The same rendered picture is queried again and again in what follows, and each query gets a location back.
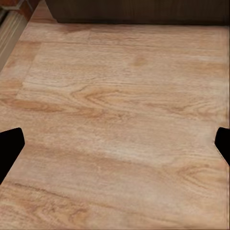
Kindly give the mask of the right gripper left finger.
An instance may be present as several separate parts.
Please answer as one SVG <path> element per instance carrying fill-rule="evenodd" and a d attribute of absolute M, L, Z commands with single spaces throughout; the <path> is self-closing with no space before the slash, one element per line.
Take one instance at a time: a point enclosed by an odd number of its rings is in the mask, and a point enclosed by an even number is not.
<path fill-rule="evenodd" d="M 22 129 L 0 133 L 0 185 L 25 145 Z"/>

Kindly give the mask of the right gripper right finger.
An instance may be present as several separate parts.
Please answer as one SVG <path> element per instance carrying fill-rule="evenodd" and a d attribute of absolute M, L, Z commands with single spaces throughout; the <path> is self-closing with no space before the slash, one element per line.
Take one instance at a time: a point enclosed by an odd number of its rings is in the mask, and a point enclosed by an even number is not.
<path fill-rule="evenodd" d="M 218 129 L 215 145 L 230 166 L 230 129 L 223 127 Z"/>

